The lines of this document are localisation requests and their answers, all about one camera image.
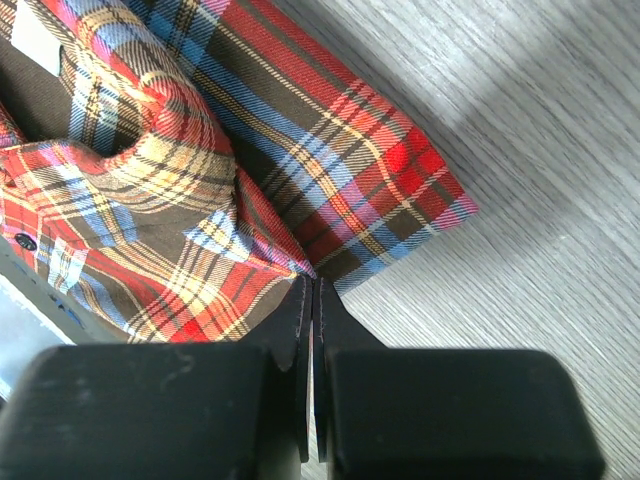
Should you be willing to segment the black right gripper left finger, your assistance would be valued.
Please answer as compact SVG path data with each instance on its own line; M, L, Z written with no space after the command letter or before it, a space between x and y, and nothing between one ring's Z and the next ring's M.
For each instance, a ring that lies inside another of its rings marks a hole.
M234 342L56 346L1 412L5 479L297 479L313 282Z

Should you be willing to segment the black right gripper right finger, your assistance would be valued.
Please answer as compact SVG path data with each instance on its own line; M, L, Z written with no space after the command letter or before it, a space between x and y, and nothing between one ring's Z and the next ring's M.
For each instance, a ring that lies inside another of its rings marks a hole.
M313 293L318 456L332 479L600 479L577 389L526 349L384 345L323 279Z

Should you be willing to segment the red brown plaid shirt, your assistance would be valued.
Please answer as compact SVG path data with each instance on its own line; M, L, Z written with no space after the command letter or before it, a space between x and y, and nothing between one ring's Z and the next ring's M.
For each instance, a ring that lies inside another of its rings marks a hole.
M5 1L1 70L2 238L128 341L240 339L476 211L269 1Z

